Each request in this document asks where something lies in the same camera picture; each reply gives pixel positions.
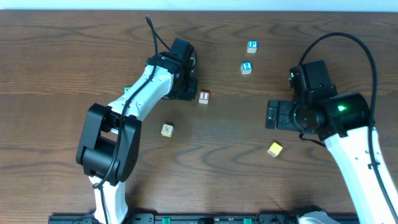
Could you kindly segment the red letter I block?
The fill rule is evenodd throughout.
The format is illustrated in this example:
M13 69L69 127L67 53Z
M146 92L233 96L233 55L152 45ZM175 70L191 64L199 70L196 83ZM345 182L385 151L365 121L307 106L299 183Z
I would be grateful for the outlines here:
M199 95L198 102L201 104L208 104L210 93L208 91L201 91Z

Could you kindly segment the blue number 2 block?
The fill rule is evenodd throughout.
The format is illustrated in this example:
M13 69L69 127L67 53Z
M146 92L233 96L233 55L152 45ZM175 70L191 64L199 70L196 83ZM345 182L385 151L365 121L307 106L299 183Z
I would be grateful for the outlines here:
M250 74L252 72L252 64L251 62L243 62L241 64L241 73L243 75Z

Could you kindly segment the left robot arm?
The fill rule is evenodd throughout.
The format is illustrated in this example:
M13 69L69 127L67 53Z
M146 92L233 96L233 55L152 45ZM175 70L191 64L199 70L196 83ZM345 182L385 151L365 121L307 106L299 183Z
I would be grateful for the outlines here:
M192 44L176 38L168 51L156 52L144 72L117 100L87 111L76 152L95 191L93 223L123 223L128 207L125 181L136 165L142 122L163 97L192 101L197 79L192 76L197 53Z

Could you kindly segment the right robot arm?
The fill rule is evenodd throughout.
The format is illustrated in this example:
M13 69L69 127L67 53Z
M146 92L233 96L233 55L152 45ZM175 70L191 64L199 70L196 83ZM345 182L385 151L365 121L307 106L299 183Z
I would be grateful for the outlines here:
M290 69L291 100L269 100L266 128L316 134L343 175L360 223L397 223L397 190L389 175L371 110L360 93L339 94L324 61Z

